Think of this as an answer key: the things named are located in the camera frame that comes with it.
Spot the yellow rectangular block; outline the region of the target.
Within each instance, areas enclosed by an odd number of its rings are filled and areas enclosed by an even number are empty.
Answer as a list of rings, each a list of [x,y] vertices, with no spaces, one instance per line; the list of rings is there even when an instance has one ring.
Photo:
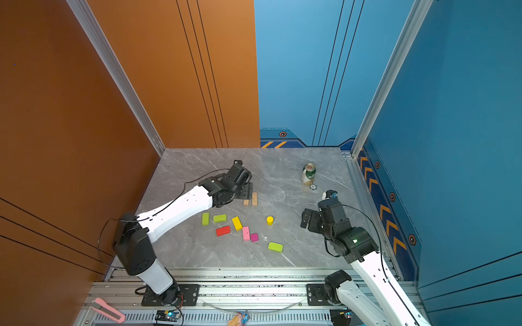
[[[243,225],[241,223],[241,220],[239,219],[239,217],[234,217],[232,218],[232,224],[234,225],[234,228],[236,231],[240,231],[243,229]]]

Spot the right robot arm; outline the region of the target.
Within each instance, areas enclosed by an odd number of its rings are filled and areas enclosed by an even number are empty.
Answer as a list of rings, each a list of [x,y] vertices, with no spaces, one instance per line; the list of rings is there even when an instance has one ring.
[[[336,192],[327,192],[318,210],[303,211],[300,226],[322,235],[325,247],[333,248],[328,254],[343,258],[375,299],[364,294],[347,272],[338,270],[324,279],[322,290],[317,285],[308,286],[309,305],[346,306],[365,325],[429,325],[393,277],[384,261],[381,241],[373,239],[364,228],[352,226],[346,208]]]

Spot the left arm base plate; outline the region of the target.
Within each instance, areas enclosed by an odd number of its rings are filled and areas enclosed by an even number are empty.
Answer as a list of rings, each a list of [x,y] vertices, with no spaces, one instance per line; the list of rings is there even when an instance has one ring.
[[[166,292],[156,294],[148,286],[137,288],[135,293],[142,296],[142,306],[176,306],[192,307],[197,305],[200,285],[198,284],[173,284]]]

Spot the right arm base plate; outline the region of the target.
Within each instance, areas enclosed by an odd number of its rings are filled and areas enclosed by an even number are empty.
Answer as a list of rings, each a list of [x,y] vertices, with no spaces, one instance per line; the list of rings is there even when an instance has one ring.
[[[307,284],[307,303],[309,306],[338,306],[336,290],[324,283],[322,284]]]

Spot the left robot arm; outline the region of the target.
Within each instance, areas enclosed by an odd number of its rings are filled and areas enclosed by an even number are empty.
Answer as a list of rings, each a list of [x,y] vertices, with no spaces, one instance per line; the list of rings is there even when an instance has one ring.
[[[179,304],[182,290],[156,256],[153,244],[187,219],[214,207],[222,207],[252,196],[252,174],[243,162],[235,160],[231,168],[218,169],[193,181],[195,186],[175,199],[150,211],[127,213],[118,220],[113,250],[123,269],[145,284],[162,305]]]

